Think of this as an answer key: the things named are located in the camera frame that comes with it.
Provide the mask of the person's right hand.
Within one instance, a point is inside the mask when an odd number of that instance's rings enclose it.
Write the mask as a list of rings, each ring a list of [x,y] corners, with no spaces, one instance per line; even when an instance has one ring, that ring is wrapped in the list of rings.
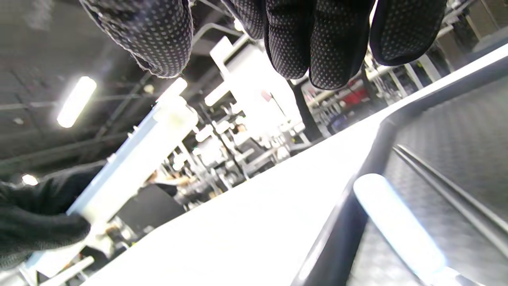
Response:
[[[309,72],[314,87],[339,89],[359,71],[367,49],[381,65],[421,57],[441,29],[445,0],[224,0],[254,40],[263,39],[286,79]],[[187,0],[82,0],[92,20],[138,65],[161,78],[189,61],[194,36]]]

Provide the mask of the person's left hand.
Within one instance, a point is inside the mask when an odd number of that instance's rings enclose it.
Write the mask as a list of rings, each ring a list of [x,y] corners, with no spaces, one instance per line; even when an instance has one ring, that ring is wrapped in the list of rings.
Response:
[[[53,172],[35,185],[2,182],[0,187],[0,267],[10,270],[33,252],[75,244],[90,223],[66,212],[103,168],[105,161]]]

